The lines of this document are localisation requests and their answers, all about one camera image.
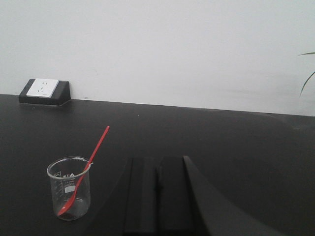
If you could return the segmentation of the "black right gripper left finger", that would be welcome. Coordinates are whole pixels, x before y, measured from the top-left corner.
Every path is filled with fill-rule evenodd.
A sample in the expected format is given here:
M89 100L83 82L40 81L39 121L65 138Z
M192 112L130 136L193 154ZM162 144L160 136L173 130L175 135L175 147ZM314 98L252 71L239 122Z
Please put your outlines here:
M151 158L132 161L124 233L156 233L156 170Z

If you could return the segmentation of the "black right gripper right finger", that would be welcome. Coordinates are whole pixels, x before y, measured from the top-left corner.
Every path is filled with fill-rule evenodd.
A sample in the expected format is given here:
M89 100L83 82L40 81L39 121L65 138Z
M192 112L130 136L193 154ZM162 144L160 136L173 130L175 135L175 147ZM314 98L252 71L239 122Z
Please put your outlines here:
M183 158L165 157L158 169L158 231L194 233Z

